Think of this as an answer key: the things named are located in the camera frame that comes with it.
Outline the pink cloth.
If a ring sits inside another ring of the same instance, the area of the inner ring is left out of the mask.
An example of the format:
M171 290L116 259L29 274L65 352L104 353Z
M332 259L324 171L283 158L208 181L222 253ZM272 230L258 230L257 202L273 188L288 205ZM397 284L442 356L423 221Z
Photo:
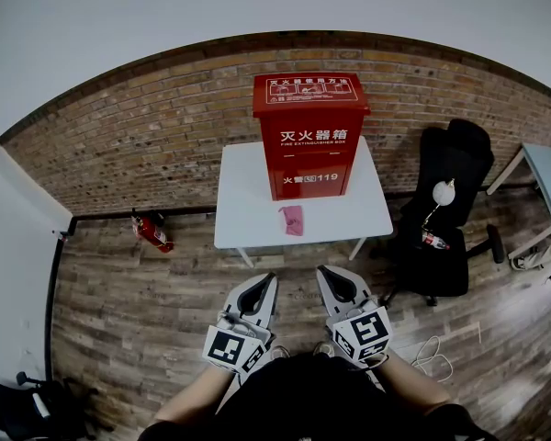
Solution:
M284 206L278 210L285 223L285 234L300 237L304 234L303 208L300 205Z

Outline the red fire extinguisher box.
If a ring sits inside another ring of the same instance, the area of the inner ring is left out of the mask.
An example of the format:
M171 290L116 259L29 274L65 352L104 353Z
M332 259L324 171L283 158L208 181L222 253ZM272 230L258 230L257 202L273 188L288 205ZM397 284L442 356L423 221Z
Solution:
M272 73L253 81L272 199L342 196L370 114L354 73Z

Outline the red fire extinguisher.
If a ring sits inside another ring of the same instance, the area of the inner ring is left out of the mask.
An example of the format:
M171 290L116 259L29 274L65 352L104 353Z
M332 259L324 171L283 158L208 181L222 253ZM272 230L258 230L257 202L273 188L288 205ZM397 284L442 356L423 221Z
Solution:
M165 233L164 226L157 227L149 217L149 211L132 209L130 217L132 229L139 239L143 239L162 253L169 253L174 249L174 243Z

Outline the person's dark shirt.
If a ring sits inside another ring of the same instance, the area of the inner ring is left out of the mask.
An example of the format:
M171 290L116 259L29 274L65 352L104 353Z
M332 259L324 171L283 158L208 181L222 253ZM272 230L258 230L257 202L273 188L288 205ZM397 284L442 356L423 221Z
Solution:
M216 413L155 422L138 441L499 441L456 403L409 409L340 357L278 358L253 373Z

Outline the black office chair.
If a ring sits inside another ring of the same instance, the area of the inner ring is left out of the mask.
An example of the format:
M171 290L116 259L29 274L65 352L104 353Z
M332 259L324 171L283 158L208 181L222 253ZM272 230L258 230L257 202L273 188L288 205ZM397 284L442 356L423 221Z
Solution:
M429 306L439 298L460 297L469 285L468 260L487 251L500 264L504 246L496 226L487 225L487 238L466 248L463 226L494 163L488 133L465 119L452 119L445 129L430 127L420 140L420 167L412 199L400 209L397 235L390 239L386 256L396 265L396 282L380 304L390 302L401 291L419 294ZM455 180L455 199L445 207L433 200L433 187ZM422 232L442 238L449 250L422 242Z

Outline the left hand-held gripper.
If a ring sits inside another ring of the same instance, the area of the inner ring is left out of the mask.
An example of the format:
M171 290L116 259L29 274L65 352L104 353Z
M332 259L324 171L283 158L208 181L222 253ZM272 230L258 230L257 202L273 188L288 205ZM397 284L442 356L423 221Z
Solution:
M278 294L275 273L251 277L228 295L214 325L208 328L202 356L239 376L249 376L267 355L275 339L271 319Z

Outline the light blue desk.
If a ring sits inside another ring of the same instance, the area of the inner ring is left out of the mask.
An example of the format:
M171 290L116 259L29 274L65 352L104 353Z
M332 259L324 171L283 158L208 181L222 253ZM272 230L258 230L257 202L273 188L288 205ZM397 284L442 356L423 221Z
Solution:
M536 183L543 194L551 219L551 147L524 142L519 152L516 153L516 155L510 160L506 167L488 187L487 194L489 196L492 195L523 160L528 163L532 173L534 174ZM522 253L531 249L533 246L542 242L547 236L550 235L551 221L550 225L543 232L540 232L528 242L509 252L508 258L513 259L518 257Z

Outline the plastic bottle with red label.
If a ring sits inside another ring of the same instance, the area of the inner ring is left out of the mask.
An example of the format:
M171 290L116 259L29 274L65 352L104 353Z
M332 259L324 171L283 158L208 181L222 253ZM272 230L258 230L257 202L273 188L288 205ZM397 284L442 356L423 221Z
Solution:
M450 249L450 245L445 240L428 231L422 232L422 242L424 244L430 245L435 249L439 249L439 250Z

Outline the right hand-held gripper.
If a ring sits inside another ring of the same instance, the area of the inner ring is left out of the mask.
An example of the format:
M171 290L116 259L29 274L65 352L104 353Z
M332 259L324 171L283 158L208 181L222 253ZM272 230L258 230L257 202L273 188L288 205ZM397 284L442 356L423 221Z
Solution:
M316 277L329 314L326 326L339 354L359 369L381 363L393 336L386 308L375 300L365 300L369 287L352 271L318 266Z

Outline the person's right forearm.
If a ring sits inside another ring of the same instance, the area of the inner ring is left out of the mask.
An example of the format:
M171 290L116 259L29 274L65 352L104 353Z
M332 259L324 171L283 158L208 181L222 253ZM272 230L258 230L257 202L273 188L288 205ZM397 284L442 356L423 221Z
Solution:
M387 358L373 370L386 393L415 412L427 414L451 402L446 389L398 354L388 350Z

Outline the white round ornament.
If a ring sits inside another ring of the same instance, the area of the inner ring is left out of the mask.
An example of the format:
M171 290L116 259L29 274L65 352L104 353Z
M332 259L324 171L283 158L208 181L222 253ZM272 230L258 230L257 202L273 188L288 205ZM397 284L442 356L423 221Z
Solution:
M440 181L433 187L433 200L439 207L450 205L455 199L455 180Z

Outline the person's left forearm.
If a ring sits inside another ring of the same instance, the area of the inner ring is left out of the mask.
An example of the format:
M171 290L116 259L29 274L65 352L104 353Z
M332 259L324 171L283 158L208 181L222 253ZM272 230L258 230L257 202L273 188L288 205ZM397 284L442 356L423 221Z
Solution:
M216 413L235 374L209 365L154 416L155 422L190 424Z

